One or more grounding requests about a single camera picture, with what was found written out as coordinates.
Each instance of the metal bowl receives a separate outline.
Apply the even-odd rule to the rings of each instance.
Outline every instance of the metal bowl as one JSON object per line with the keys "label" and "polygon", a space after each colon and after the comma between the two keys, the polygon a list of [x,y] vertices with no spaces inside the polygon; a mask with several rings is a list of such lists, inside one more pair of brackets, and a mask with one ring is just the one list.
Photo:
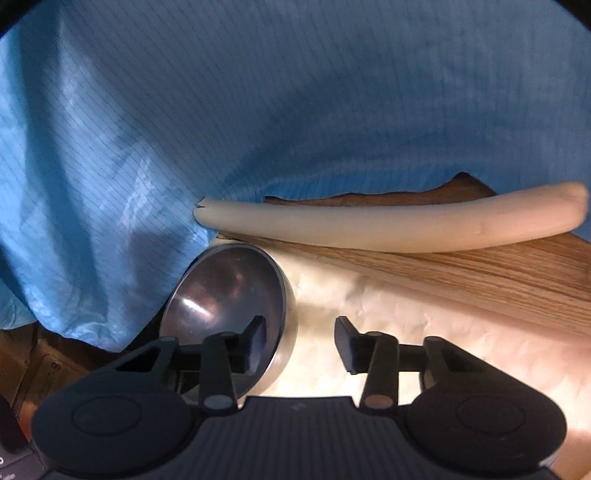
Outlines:
{"label": "metal bowl", "polygon": [[[263,250],[229,243],[206,250],[187,270],[165,308],[161,336],[181,345],[208,335],[242,333],[256,315],[266,319],[267,339],[252,374],[232,374],[236,395],[263,392],[277,379],[293,350],[297,321],[293,294],[283,273]],[[196,399],[197,390],[186,394]]]}

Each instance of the white crumpled paper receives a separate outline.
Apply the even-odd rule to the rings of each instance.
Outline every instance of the white crumpled paper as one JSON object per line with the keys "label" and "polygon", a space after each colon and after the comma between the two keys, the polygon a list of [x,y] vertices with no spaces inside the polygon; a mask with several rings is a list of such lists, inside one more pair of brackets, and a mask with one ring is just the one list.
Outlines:
{"label": "white crumpled paper", "polygon": [[[293,254],[269,250],[296,299],[293,354],[264,395],[351,395],[358,401],[365,375],[349,375],[333,343],[338,315],[361,331],[381,330],[401,343],[437,335],[551,397],[569,424],[553,469],[564,480],[591,470],[591,339],[526,324],[483,310],[427,297],[393,284]],[[403,373],[400,403],[420,392],[418,375]]]}

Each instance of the wooden table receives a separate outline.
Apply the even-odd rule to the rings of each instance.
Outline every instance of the wooden table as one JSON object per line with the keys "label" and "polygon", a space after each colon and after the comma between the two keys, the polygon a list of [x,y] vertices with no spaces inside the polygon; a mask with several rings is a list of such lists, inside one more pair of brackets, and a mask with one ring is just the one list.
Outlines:
{"label": "wooden table", "polygon": [[[460,174],[425,193],[348,194],[325,200],[270,203],[302,205],[428,205],[494,195]],[[371,277],[481,307],[517,319],[591,335],[591,244],[564,233],[520,244],[464,252],[389,254],[314,247],[226,234],[262,247],[315,257]]]}

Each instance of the wood grain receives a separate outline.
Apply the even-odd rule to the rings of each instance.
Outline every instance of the wood grain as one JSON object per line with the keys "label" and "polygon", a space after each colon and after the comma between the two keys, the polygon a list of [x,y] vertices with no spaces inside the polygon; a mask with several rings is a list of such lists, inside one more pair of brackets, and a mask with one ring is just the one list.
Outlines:
{"label": "wood grain", "polygon": [[[331,206],[428,205],[475,200],[493,194],[482,183],[461,174],[443,187],[425,193],[267,201]],[[502,247],[436,254],[389,254],[228,236],[315,257],[517,319],[591,335],[591,244],[570,233]]]}

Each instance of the blue cloth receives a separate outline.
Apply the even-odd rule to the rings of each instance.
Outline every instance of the blue cloth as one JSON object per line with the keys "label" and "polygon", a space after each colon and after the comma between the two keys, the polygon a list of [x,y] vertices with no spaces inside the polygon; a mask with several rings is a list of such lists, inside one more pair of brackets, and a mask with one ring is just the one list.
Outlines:
{"label": "blue cloth", "polygon": [[554,0],[44,0],[0,41],[0,327],[120,351],[205,196],[591,186],[589,52]]}

